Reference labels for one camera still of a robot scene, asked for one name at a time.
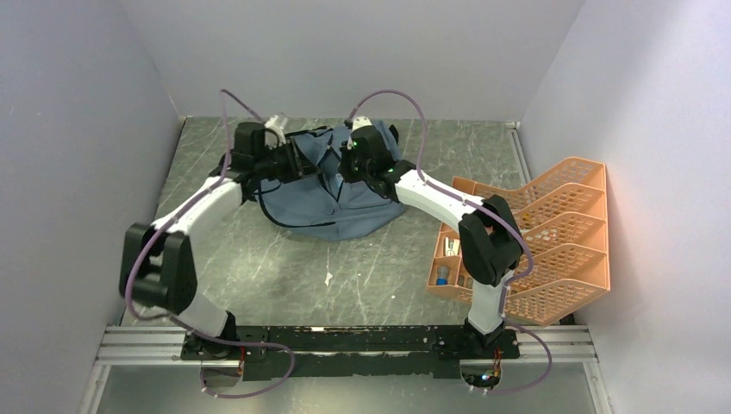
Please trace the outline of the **blue-grey backpack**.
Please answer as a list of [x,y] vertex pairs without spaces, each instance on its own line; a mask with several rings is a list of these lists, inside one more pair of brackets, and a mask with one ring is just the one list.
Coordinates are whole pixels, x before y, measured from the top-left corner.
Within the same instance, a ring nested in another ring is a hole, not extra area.
[[329,242],[365,237],[403,213],[400,203],[382,198],[366,183],[347,183],[338,167],[350,129],[341,124],[286,135],[319,167],[317,175],[282,184],[266,180],[253,198],[272,223],[299,235]]

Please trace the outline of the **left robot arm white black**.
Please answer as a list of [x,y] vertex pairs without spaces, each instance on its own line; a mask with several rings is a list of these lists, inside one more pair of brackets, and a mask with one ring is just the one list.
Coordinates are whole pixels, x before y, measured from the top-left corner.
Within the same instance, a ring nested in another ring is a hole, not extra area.
[[264,195],[266,180],[281,184],[318,172],[284,133],[287,118],[242,122],[203,186],[168,215],[136,223],[124,236],[119,292],[135,304],[160,308],[163,317],[192,333],[202,352],[225,359],[241,345],[234,315],[198,290],[193,250],[229,213]]

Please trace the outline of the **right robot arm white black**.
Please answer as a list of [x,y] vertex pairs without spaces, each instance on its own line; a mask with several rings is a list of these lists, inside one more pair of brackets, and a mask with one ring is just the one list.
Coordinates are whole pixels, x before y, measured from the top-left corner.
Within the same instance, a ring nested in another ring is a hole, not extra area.
[[368,119],[348,125],[339,167],[345,181],[363,182],[380,197],[417,208],[457,232],[461,263],[473,280],[465,346],[474,356],[487,356],[506,326],[504,306],[515,270],[522,259],[533,259],[507,201],[458,191],[414,163],[396,160]]

